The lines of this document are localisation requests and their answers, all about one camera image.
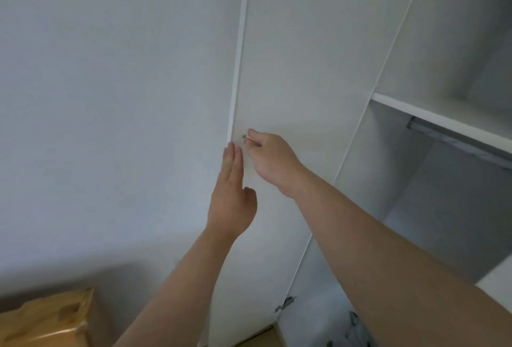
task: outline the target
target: white cabinet door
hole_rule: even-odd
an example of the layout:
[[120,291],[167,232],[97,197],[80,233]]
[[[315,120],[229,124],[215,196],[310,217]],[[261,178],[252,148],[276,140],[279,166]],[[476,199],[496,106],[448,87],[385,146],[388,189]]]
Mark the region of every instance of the white cabinet door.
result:
[[[411,0],[248,0],[233,138],[281,134],[334,182]],[[253,225],[235,243],[211,306],[209,345],[226,347],[276,319],[310,238],[293,201],[259,179]]]

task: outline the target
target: white shelf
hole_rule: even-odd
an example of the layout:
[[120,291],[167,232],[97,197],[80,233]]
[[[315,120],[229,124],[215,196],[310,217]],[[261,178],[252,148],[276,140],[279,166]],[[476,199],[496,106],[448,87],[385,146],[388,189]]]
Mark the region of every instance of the white shelf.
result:
[[372,99],[399,111],[512,153],[512,114],[455,98],[394,98],[374,93]]

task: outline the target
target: metal hinge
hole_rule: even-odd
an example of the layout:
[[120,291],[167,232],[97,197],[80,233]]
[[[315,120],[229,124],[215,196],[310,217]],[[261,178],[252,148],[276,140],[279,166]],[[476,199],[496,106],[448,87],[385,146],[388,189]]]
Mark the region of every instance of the metal hinge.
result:
[[292,297],[292,296],[286,297],[285,302],[283,303],[283,305],[277,306],[274,309],[274,313],[277,313],[279,310],[285,309],[288,305],[290,305],[294,301],[295,301],[295,297]]

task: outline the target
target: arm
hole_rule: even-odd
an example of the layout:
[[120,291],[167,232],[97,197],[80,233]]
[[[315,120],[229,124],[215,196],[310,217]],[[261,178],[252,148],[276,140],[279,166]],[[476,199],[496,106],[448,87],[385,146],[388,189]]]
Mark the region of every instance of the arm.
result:
[[256,171],[295,200],[382,345],[512,345],[512,315],[501,305],[307,170],[281,137],[249,136]]
[[242,189],[243,168],[240,147],[230,143],[205,230],[115,347],[197,346],[222,264],[256,214],[256,193]]

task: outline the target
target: person's left hand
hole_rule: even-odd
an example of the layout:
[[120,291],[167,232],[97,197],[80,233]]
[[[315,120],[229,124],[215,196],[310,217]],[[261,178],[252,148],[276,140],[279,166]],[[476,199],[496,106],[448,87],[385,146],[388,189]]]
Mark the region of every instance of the person's left hand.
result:
[[258,209],[256,192],[242,188],[243,178],[242,149],[230,142],[224,148],[221,172],[211,194],[206,227],[233,240],[250,226]]

